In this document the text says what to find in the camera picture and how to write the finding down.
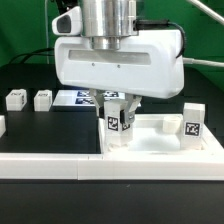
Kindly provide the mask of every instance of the white platform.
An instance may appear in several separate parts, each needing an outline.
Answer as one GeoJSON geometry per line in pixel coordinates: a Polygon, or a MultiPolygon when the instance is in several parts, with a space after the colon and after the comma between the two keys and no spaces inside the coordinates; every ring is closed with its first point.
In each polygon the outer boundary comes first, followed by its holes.
{"type": "Polygon", "coordinates": [[[181,150],[161,132],[164,115],[136,115],[134,141],[101,155],[0,154],[0,178],[78,180],[224,180],[224,149],[204,127],[202,150],[181,150]]]}

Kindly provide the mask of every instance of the black table surface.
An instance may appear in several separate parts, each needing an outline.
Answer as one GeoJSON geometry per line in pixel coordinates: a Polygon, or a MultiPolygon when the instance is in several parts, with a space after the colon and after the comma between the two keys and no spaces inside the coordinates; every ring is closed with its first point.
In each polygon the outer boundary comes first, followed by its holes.
{"type": "MultiPolygon", "coordinates": [[[[94,110],[52,107],[35,113],[33,97],[62,86],[54,65],[0,68],[0,115],[7,132],[1,152],[99,153],[94,110]],[[7,112],[5,96],[23,88],[22,112],[7,112]]],[[[224,145],[224,93],[195,69],[185,69],[185,87],[168,100],[143,97],[138,113],[182,113],[185,102],[206,104],[205,123],[224,145]]],[[[0,223],[224,223],[224,183],[208,181],[0,180],[0,223]]]]}

